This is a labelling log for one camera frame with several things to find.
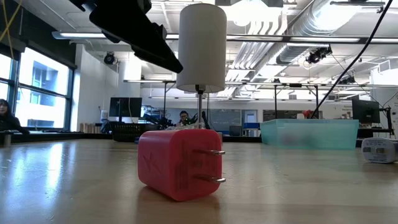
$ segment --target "ceiling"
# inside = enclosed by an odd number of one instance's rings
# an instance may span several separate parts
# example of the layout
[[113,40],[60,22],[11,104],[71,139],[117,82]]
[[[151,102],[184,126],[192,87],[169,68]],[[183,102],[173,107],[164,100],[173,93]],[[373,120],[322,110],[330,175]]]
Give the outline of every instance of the ceiling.
[[[310,0],[296,0],[297,7],[288,10],[287,20],[291,21],[309,2]],[[40,17],[42,20],[53,26],[59,31],[64,32],[100,32],[89,20],[88,12],[82,12],[75,7],[68,0],[29,0],[23,1],[22,5]],[[148,18],[152,22],[163,24],[168,33],[178,33],[180,11],[188,3],[179,3],[178,5],[170,5],[159,1],[152,1],[152,9],[147,13]],[[385,16],[380,28],[376,35],[396,37],[398,36],[398,2],[395,1]],[[360,36],[369,35],[374,28],[376,21],[380,14],[376,13],[376,8],[363,9],[353,16],[349,22],[340,27],[333,35],[343,36]],[[240,27],[232,21],[228,21],[227,33],[228,34],[247,34],[249,26]],[[83,41],[86,44],[86,49],[94,56],[102,58],[107,51],[115,51],[115,55],[120,60],[128,59],[128,45],[120,43],[113,44],[108,40],[91,40]],[[178,51],[178,41],[169,41],[170,48]],[[236,54],[241,48],[241,42],[227,42],[226,59],[233,61]],[[308,79],[316,82],[323,82],[330,79],[335,75],[339,75],[343,69],[341,66],[346,67],[362,49],[362,45],[331,45],[333,55],[336,57],[327,57],[321,63],[308,68],[303,61],[303,58],[298,59],[294,66],[287,67],[283,73],[284,82],[307,82]],[[362,62],[357,62],[353,66],[355,68],[356,80],[360,83],[369,81],[369,69],[376,66],[377,63],[384,62],[387,59],[398,56],[398,46],[396,45],[371,45],[365,51]],[[171,74],[170,71],[160,68],[155,65],[146,64],[142,68],[145,75],[155,74]]]

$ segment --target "ductwork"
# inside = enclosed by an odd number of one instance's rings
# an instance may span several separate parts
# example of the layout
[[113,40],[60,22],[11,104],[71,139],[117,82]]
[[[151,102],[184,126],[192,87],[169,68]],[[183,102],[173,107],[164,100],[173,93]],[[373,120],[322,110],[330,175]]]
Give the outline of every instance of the ductwork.
[[[359,6],[330,5],[330,2],[331,0],[315,0],[312,6],[287,31],[288,35],[331,35],[361,9]],[[305,54],[308,49],[308,47],[288,47],[287,44],[274,44],[256,68],[260,74],[273,77],[282,71],[285,66],[276,66],[279,68],[275,68],[275,66],[267,66],[266,64],[288,65]]]

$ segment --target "wooden table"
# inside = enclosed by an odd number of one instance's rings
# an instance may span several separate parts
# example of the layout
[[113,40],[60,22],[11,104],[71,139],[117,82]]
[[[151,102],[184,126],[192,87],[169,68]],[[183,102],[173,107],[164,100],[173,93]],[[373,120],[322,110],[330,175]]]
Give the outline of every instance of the wooden table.
[[397,223],[398,165],[357,151],[224,143],[227,182],[173,202],[137,177],[137,145],[81,139],[0,149],[0,223]]

